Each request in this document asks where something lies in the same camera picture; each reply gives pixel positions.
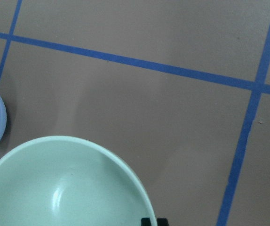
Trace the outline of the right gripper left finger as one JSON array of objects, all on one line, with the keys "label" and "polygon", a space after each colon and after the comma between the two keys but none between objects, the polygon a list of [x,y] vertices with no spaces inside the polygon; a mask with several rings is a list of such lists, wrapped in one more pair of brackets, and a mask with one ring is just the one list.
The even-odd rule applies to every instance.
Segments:
[{"label": "right gripper left finger", "polygon": [[150,218],[142,218],[141,219],[141,226],[151,226]]}]

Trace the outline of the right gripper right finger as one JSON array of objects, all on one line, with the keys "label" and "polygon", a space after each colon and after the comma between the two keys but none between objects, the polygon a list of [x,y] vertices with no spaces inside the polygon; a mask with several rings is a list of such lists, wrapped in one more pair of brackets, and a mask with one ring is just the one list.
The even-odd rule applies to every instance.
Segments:
[{"label": "right gripper right finger", "polygon": [[169,226],[167,218],[157,218],[157,226]]}]

